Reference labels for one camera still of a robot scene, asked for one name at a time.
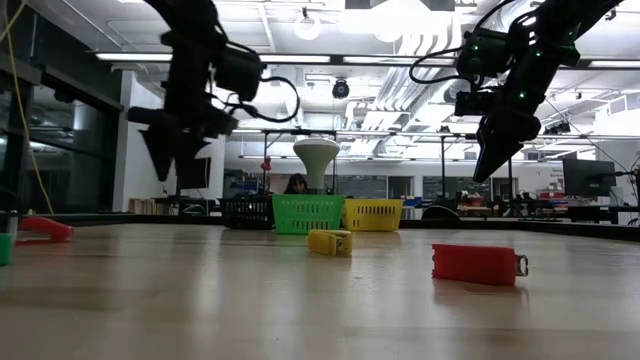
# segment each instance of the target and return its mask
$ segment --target red block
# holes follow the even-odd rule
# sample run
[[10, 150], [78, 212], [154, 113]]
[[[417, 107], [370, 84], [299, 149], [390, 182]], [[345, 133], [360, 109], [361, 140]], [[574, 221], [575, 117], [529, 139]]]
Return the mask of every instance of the red block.
[[57, 221], [41, 217], [26, 217], [20, 221], [20, 230], [35, 231], [49, 235], [49, 241], [26, 240], [18, 245], [64, 243], [73, 235], [73, 228]]
[[[485, 285], [513, 286], [516, 276], [527, 276], [526, 256], [500, 247], [433, 245], [433, 277]], [[521, 261], [525, 261], [524, 270]]]

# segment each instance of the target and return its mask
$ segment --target plastic basket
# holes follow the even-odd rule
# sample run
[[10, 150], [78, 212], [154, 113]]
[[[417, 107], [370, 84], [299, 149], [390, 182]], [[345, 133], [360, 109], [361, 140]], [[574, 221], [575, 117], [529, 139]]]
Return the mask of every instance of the plastic basket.
[[271, 199], [220, 199], [222, 223], [230, 229], [271, 230], [273, 208]]
[[396, 231], [400, 227], [404, 200], [345, 201], [344, 225], [349, 231]]
[[278, 234], [307, 234], [310, 230], [338, 230], [344, 196], [274, 195]]

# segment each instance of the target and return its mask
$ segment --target woman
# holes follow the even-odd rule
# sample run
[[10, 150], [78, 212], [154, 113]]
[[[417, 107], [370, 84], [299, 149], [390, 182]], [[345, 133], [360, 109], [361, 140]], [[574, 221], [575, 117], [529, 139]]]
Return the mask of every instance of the woman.
[[284, 191], [285, 195], [299, 195], [307, 193], [307, 180], [302, 174], [293, 174], [289, 178], [289, 184], [287, 190]]

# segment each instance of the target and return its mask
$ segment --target green basket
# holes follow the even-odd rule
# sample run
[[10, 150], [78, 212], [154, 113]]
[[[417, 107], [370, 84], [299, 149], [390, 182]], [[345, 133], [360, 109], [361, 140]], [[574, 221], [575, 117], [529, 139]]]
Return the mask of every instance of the green basket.
[[304, 234], [310, 230], [338, 230], [344, 196], [273, 195], [278, 234]]

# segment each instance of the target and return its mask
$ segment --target black basket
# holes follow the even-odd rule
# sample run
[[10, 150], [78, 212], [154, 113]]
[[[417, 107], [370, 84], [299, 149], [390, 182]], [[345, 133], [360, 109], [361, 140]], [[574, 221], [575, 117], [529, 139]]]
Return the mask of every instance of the black basket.
[[222, 222], [229, 229], [271, 230], [274, 226], [271, 199], [220, 199]]

